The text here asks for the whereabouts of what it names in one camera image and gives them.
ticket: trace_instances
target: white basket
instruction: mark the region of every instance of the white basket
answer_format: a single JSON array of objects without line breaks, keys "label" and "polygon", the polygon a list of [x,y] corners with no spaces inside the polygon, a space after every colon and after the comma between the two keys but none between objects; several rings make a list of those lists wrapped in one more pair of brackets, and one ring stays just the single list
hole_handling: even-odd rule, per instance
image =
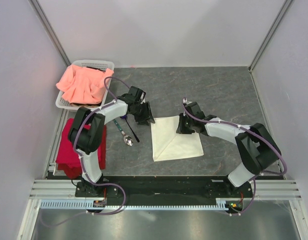
[{"label": "white basket", "polygon": [[[114,70],[114,63],[111,61],[101,61],[101,60],[76,60],[72,63],[73,65],[79,66],[79,67],[92,67],[97,68],[102,71],[105,71],[106,69]],[[62,98],[63,91],[59,91],[57,99],[56,99],[56,106],[60,109],[66,109],[70,110],[72,112],[77,111],[80,107],[79,106],[71,106],[71,104],[64,100]],[[106,96],[108,95],[108,91],[105,92],[103,101],[101,103],[101,106],[104,105]]]}]

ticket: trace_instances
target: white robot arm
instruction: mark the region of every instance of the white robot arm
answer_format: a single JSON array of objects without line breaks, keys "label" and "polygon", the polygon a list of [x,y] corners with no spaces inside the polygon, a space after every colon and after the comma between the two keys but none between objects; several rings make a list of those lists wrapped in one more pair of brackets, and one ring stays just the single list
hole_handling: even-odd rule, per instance
[{"label": "white robot arm", "polygon": [[250,126],[225,122],[214,115],[205,116],[197,102],[185,101],[183,105],[185,112],[179,115],[179,124],[176,130],[178,134],[196,132],[210,137],[217,137],[237,145],[242,163],[227,175],[232,188],[240,187],[278,160],[276,153],[265,142],[260,141],[259,138],[249,133],[253,132],[260,136],[281,154],[263,124],[256,123]]},{"label": "white robot arm", "polygon": [[[155,123],[145,95],[143,90],[131,86],[128,93],[94,111],[85,107],[78,109],[68,139],[79,155],[84,180],[92,183],[102,182],[103,175],[99,167],[97,149],[101,144],[105,124],[126,114],[132,114],[136,123],[140,125]],[[85,124],[90,124],[90,129],[84,128]]]}]

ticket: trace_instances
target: white napkin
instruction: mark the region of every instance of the white napkin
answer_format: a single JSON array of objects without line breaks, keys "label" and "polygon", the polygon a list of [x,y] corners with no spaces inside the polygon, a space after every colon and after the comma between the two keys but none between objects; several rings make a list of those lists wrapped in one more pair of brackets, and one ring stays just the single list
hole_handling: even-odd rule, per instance
[{"label": "white napkin", "polygon": [[198,133],[177,134],[179,116],[155,118],[151,123],[154,162],[203,156]]}]

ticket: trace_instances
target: pink cloth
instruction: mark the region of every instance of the pink cloth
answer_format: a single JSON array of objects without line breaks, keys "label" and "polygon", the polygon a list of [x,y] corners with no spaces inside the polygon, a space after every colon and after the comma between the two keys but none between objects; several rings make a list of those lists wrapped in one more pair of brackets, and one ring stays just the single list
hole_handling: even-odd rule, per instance
[{"label": "pink cloth", "polygon": [[105,72],[76,65],[67,67],[56,87],[63,91],[62,98],[69,103],[99,104],[106,91],[104,78],[112,76],[113,70]]}]

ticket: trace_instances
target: cable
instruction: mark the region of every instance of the cable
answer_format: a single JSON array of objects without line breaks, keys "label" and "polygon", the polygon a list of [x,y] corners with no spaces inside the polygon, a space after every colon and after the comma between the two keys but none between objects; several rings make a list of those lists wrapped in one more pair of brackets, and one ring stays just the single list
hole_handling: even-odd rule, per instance
[{"label": "cable", "polygon": [[73,179],[71,179],[70,182],[71,182],[75,187],[77,187],[77,185],[74,184]]},{"label": "cable", "polygon": [[[111,106],[111,105],[113,105],[113,104],[114,104],[114,103],[109,103],[109,104],[107,104],[107,105],[104,105],[102,108],[109,107],[109,106]],[[40,222],[41,222],[45,227],[47,227],[47,228],[57,227],[57,226],[59,226],[59,225],[62,225],[63,223],[66,223],[67,221],[69,221],[69,220],[71,220],[71,219],[73,219],[73,218],[76,218],[76,217],[78,217],[78,216],[80,216],[80,215],[83,215],[83,214],[86,214],[86,213],[91,213],[92,215],[113,215],[113,214],[117,214],[117,213],[119,213],[119,212],[121,211],[121,209],[122,209],[122,208],[124,207],[124,205],[125,205],[125,202],[126,202],[126,193],[125,193],[124,189],[123,189],[120,185],[115,184],[115,183],[101,183],[101,184],[98,184],[98,183],[93,182],[93,181],[90,179],[89,175],[86,173],[86,169],[85,169],[84,162],[83,162],[83,155],[82,155],[79,151],[77,151],[77,144],[78,144],[79,136],[80,136],[80,134],[81,134],[81,132],[82,132],[82,130],[83,130],[85,124],[87,123],[87,121],[89,120],[89,118],[90,118],[93,114],[95,114],[97,111],[99,111],[100,109],[101,109],[101,108],[98,107],[97,109],[91,111],[91,112],[87,115],[87,117],[83,120],[81,126],[79,127],[79,129],[78,129],[78,131],[77,131],[77,134],[76,134],[76,137],[75,137],[75,141],[74,141],[74,144],[73,144],[73,150],[80,156],[80,164],[81,164],[81,166],[82,166],[82,171],[83,171],[83,174],[85,174],[87,180],[88,180],[92,185],[94,185],[94,186],[98,186],[98,187],[114,186],[114,187],[119,188],[119,189],[123,192],[123,202],[122,202],[121,206],[120,206],[118,209],[116,209],[116,210],[114,210],[114,211],[111,211],[111,212],[99,212],[99,213],[97,213],[97,212],[91,213],[91,212],[88,212],[88,211],[79,212],[79,213],[77,213],[77,214],[75,214],[75,215],[73,215],[73,216],[71,216],[71,217],[69,217],[69,218],[67,218],[67,219],[65,219],[65,220],[63,220],[63,221],[57,223],[57,224],[53,224],[53,225],[48,225],[48,224],[44,223],[43,220],[42,220],[42,215],[40,214],[39,220],[40,220]]]},{"label": "cable", "polygon": [[268,170],[264,170],[263,173],[269,173],[269,174],[275,174],[275,175],[284,175],[286,174],[286,172],[288,171],[288,166],[286,164],[286,162],[284,161],[283,157],[281,156],[281,154],[275,149],[275,147],[270,144],[265,138],[263,138],[262,136],[256,134],[255,132],[249,130],[249,129],[246,129],[245,127],[242,127],[242,126],[239,126],[238,124],[236,123],[232,123],[232,122],[229,122],[229,121],[208,121],[208,120],[203,120],[203,119],[199,119],[193,115],[191,115],[185,108],[185,106],[183,105],[182,103],[182,106],[183,106],[183,110],[184,112],[190,116],[192,119],[196,120],[196,121],[199,121],[199,122],[202,122],[202,123],[206,123],[206,124],[225,124],[225,125],[230,125],[232,127],[236,127],[238,129],[242,129],[243,131],[247,132],[248,134],[258,138],[259,140],[261,140],[263,143],[265,143],[275,154],[276,156],[278,157],[278,159],[281,161],[282,165],[283,165],[283,171],[282,172],[275,172],[275,171],[268,171]]},{"label": "cable", "polygon": [[104,87],[106,88],[106,90],[109,92],[109,94],[111,94],[111,96],[114,98],[115,102],[118,100],[118,98],[115,96],[115,94],[109,90],[107,84],[106,84],[106,80],[107,79],[116,79],[116,80],[119,80],[120,82],[122,82],[126,87],[128,87],[129,89],[131,88],[130,85],[128,85],[125,81],[117,78],[117,77],[114,77],[114,76],[107,76],[106,78],[104,78]]},{"label": "cable", "polygon": [[239,211],[239,210],[236,210],[234,207],[230,207],[231,209],[233,209],[235,212],[237,212],[237,213],[241,213],[242,211],[243,211],[243,209],[244,209],[244,202],[242,201],[242,210],[241,211]]},{"label": "cable", "polygon": [[244,199],[244,195],[242,192],[240,192],[240,201],[238,202],[238,204],[242,203]]},{"label": "cable", "polygon": [[[110,106],[111,104],[107,104],[107,105],[104,105],[103,108],[106,108],[108,106]],[[87,115],[87,117],[84,119],[84,121],[81,123],[78,131],[77,131],[77,134],[76,134],[76,137],[75,137],[75,140],[74,140],[74,144],[73,144],[73,150],[80,156],[80,164],[82,166],[82,171],[83,171],[83,174],[85,174],[85,177],[87,178],[87,180],[94,186],[97,186],[97,187],[105,187],[105,186],[114,186],[114,187],[117,187],[119,188],[122,192],[123,192],[123,202],[121,204],[121,206],[114,210],[114,211],[111,211],[111,212],[100,212],[100,213],[94,213],[96,215],[113,215],[113,214],[117,214],[118,212],[121,211],[121,209],[124,207],[125,205],[125,202],[126,202],[126,193],[124,191],[124,189],[118,185],[118,184],[115,184],[115,183],[95,183],[91,180],[90,176],[86,173],[86,169],[85,169],[85,166],[84,166],[84,159],[83,159],[83,155],[77,151],[77,144],[78,144],[78,140],[79,140],[79,136],[85,126],[85,124],[87,123],[87,121],[89,120],[89,118],[95,114],[97,111],[99,111],[101,108],[97,108],[93,111],[91,111],[89,113],[89,115]]]},{"label": "cable", "polygon": [[41,223],[44,227],[46,227],[46,228],[54,228],[54,227],[57,227],[57,226],[59,226],[59,225],[62,225],[62,224],[64,224],[64,223],[66,223],[67,221],[72,220],[72,219],[74,219],[74,218],[76,218],[76,217],[78,217],[78,216],[81,216],[81,215],[83,215],[83,214],[86,214],[86,213],[87,213],[86,211],[79,212],[79,213],[77,213],[77,214],[75,214],[75,215],[73,215],[73,216],[71,216],[71,217],[69,217],[69,218],[67,218],[67,219],[65,219],[65,220],[63,220],[63,221],[61,221],[61,222],[59,222],[59,223],[52,224],[52,225],[49,225],[49,224],[46,224],[45,222],[43,222],[42,214],[40,214],[40,215],[39,215],[39,221],[40,221],[40,223]]},{"label": "cable", "polygon": [[252,203],[254,202],[254,198],[255,198],[255,195],[256,195],[256,181],[255,181],[255,179],[253,179],[252,181],[253,181],[253,185],[254,185],[254,191],[253,191],[252,199],[250,200],[249,204],[246,206],[245,209],[243,209],[243,210],[240,211],[239,213],[232,213],[232,216],[233,216],[233,215],[234,215],[234,216],[239,216],[239,215],[241,215],[242,213],[244,213],[245,211],[247,211],[247,210],[251,207]]}]

